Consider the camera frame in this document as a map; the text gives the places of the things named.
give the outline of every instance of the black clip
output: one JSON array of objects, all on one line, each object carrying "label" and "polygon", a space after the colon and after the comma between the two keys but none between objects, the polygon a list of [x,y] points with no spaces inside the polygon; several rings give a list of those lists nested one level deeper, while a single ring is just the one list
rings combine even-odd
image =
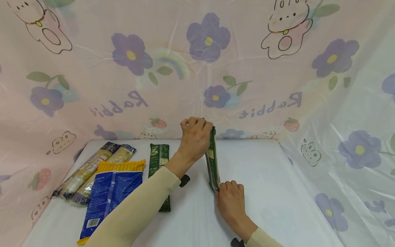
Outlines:
[{"label": "black clip", "polygon": [[189,181],[191,180],[191,178],[188,175],[183,175],[181,178],[181,183],[180,183],[180,187],[184,187]]}]

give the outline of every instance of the white table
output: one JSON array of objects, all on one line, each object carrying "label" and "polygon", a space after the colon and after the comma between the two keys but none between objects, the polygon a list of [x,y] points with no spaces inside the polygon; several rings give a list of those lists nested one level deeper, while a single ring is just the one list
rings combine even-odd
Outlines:
[{"label": "white table", "polygon": [[[147,160],[145,180],[148,178],[149,144],[169,144],[172,156],[180,140],[113,142],[135,147],[137,152],[131,160]],[[105,140],[89,142],[68,176],[105,143]],[[244,184],[247,214],[282,245],[343,246],[276,140],[217,140],[217,154],[221,180]],[[189,183],[170,196],[171,212],[158,213],[133,246],[230,246],[236,236],[215,208],[204,156],[187,175],[191,178]],[[85,212],[86,208],[53,198],[23,247],[76,246]]]}]

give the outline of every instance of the plastic packaging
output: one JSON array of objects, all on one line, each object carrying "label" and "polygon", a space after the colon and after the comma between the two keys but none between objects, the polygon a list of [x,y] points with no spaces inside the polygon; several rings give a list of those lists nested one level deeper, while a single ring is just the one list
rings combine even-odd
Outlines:
[{"label": "plastic packaging", "polygon": [[[136,149],[128,144],[122,144],[121,147],[107,160],[110,163],[122,163],[128,161],[134,154]],[[92,186],[95,181],[95,172],[92,177],[90,177],[82,186],[77,190],[77,192],[71,198],[71,202],[75,206],[86,207],[88,206],[90,193],[92,191]]]},{"label": "plastic packaging", "polygon": [[217,150],[215,147],[215,127],[210,132],[210,146],[206,151],[207,170],[209,172],[209,184],[213,191],[220,190],[220,174],[218,171]]},{"label": "plastic packaging", "polygon": [[145,160],[100,162],[78,245],[84,245],[107,215],[142,184],[144,165]]},{"label": "plastic packaging", "polygon": [[[169,145],[168,144],[152,144],[151,155],[149,159],[148,178],[169,162]],[[163,205],[160,207],[159,212],[170,212],[170,195],[167,197]]]},{"label": "plastic packaging", "polygon": [[70,199],[75,192],[84,184],[97,170],[99,162],[107,160],[118,150],[121,145],[108,141],[94,155],[92,155],[81,167],[64,181],[52,194],[64,199]]}]

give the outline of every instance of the hand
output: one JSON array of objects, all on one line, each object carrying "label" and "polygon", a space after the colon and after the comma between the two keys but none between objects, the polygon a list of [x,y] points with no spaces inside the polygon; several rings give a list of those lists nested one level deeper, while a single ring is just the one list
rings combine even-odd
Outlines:
[{"label": "hand", "polygon": [[204,118],[190,117],[181,122],[182,138],[178,152],[192,164],[199,160],[210,145],[213,123]]},{"label": "hand", "polygon": [[248,242],[258,228],[245,212],[244,186],[236,181],[220,184],[220,191],[215,192],[217,207],[230,228]]},{"label": "hand", "polygon": [[179,179],[207,151],[213,123],[203,118],[190,117],[181,122],[182,138],[178,151],[165,165]]}]

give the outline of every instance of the yellow package top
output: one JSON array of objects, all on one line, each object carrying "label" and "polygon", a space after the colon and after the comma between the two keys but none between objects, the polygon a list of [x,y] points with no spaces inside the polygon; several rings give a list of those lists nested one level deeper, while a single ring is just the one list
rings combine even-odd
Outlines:
[{"label": "yellow package top", "polygon": [[145,159],[140,161],[129,161],[123,163],[111,163],[107,161],[101,161],[98,166],[97,173],[100,172],[109,172],[109,171],[117,171],[117,172],[142,172],[144,170]]}]

